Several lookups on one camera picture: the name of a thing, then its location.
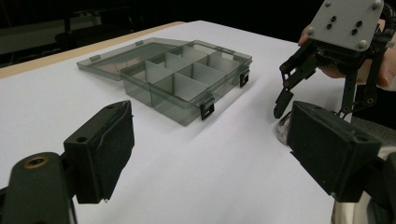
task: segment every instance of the small object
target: small object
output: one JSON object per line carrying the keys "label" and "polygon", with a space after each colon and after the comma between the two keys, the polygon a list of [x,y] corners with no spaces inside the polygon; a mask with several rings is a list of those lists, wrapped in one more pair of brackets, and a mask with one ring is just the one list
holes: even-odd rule
{"label": "small object", "polygon": [[290,128],[290,112],[279,121],[276,126],[276,137],[286,146],[288,145],[288,133]]}

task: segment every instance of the plastic organizer box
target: plastic organizer box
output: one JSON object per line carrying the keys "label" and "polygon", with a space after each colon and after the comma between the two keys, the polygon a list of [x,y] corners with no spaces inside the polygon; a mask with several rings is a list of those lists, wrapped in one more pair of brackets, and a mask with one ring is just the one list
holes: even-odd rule
{"label": "plastic organizer box", "polygon": [[248,82],[251,56],[200,40],[149,38],[78,62],[80,70],[123,81],[125,92],[187,126]]}

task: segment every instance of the white tabletop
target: white tabletop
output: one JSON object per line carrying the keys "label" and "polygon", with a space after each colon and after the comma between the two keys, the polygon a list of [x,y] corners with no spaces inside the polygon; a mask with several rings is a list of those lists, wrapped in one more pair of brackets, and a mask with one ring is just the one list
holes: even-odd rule
{"label": "white tabletop", "polygon": [[[150,37],[202,40],[251,55],[249,81],[216,102],[208,119],[184,127],[126,95],[122,82],[78,70],[81,60]],[[0,188],[16,162],[39,152],[62,154],[64,140],[101,108],[131,100],[131,159],[108,203],[75,200],[79,223],[329,224],[333,198],[275,134],[278,67],[297,49],[296,43],[194,21],[2,78]],[[343,79],[318,70],[293,89],[293,100],[338,110],[343,88]]]}

